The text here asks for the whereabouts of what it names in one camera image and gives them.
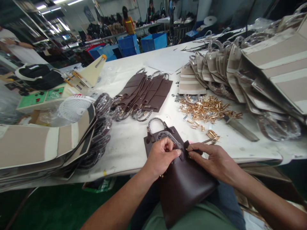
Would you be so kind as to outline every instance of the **green floor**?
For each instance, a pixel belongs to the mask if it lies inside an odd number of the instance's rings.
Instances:
[[[10,230],[80,229],[89,216],[128,180],[128,176],[118,177],[111,191],[97,194],[83,191],[81,189],[83,184],[38,188],[28,198]],[[7,198],[10,193],[5,193],[5,197]],[[16,197],[18,191],[13,191],[13,193]],[[0,202],[0,215],[6,213],[4,207],[9,207],[11,203],[12,200],[8,199]]]
[[[279,168],[307,200],[307,160],[292,161]],[[28,198],[10,230],[80,229],[128,180],[128,176],[118,177],[111,191],[98,194],[83,191],[82,184],[38,188]],[[5,229],[26,193],[27,190],[0,193],[0,230]]]

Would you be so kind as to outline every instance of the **knife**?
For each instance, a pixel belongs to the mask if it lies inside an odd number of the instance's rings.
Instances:
[[[257,142],[259,140],[259,138],[255,134],[253,134],[251,131],[245,128],[236,119],[230,118],[229,116],[224,116],[223,119],[226,121],[227,125],[230,125],[232,128],[239,131],[243,136],[245,136],[250,141]]]

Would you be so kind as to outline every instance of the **blue bin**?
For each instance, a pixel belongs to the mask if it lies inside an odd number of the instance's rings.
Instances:
[[[106,45],[105,47],[100,47],[99,49],[97,49],[97,51],[99,53],[99,57],[105,54],[107,57],[106,62],[108,62],[108,61],[113,61],[117,59],[113,52],[113,49],[116,49],[116,48],[118,48],[118,44],[115,44],[112,46]]]
[[[166,33],[151,34],[141,39],[144,52],[167,47]]]
[[[138,47],[138,45],[132,48],[122,49],[122,54],[124,57],[129,57],[129,56],[133,56],[133,55],[140,54],[140,53],[141,52],[140,52],[140,48]]]
[[[91,50],[89,50],[89,54],[92,56],[92,58],[94,59],[94,60],[96,60],[98,57],[100,57],[101,55],[99,54],[99,49],[102,49],[103,48],[103,46],[97,46],[97,47],[95,47],[95,48],[93,48],[93,49],[91,49]]]
[[[138,45],[137,35],[128,35],[118,39],[118,44],[121,49],[133,48]]]

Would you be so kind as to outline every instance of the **paper roll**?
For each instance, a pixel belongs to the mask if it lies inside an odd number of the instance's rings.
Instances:
[[[217,22],[217,18],[214,16],[208,16],[204,19],[204,24],[207,26],[212,26]]]

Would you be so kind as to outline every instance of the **brown strap bundle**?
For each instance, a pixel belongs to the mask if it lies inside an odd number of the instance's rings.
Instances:
[[[153,77],[140,71],[130,78],[124,89],[115,97],[114,106],[119,106],[122,110],[117,121],[126,119],[129,114],[132,114],[135,120],[147,120],[152,112],[159,112],[170,91],[173,82],[168,80],[168,74],[157,71],[153,75],[158,73],[158,76]],[[142,118],[147,111],[149,115]]]

